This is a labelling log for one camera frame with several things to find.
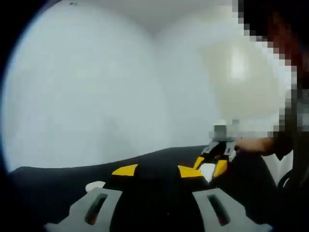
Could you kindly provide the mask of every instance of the dark hair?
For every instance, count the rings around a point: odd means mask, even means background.
[[[306,0],[239,0],[239,19],[244,29],[257,39],[267,40],[268,22],[273,13],[290,26],[299,41],[309,45],[308,25],[309,3]]]

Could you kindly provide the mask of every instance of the white wall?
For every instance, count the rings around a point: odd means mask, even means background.
[[[243,36],[231,7],[181,1],[169,15],[171,2],[134,8],[93,1],[58,3],[16,49],[4,98],[11,169],[92,165],[202,145],[221,118],[241,118],[242,131],[260,136],[277,121],[291,72],[265,44]],[[230,47],[248,61],[236,82]],[[248,97],[260,91],[262,101]],[[266,162],[278,181],[283,162]]]

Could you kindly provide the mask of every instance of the yellow panel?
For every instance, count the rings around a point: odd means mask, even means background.
[[[198,157],[197,158],[197,160],[196,160],[196,162],[195,162],[195,164],[194,164],[194,167],[193,167],[193,169],[197,169],[197,167],[201,164],[201,162],[204,160],[205,158],[204,157]]]
[[[180,165],[178,165],[178,168],[182,178],[203,176],[201,171],[194,170],[193,168],[188,168]]]
[[[227,160],[219,160],[216,169],[214,170],[213,177],[218,177],[227,170]]]
[[[130,166],[125,166],[118,168],[116,171],[114,171],[113,175],[128,175],[128,176],[134,176],[135,168],[137,167],[137,164],[133,164]]]

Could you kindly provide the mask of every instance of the person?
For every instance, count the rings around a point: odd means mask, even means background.
[[[236,145],[239,151],[276,154],[280,160],[293,151],[293,168],[283,194],[277,197],[277,228],[302,231],[309,216],[309,37],[305,26],[309,5],[298,0],[239,0],[239,15],[250,35],[266,41],[292,67],[292,86],[279,125],[268,137],[238,139]]]

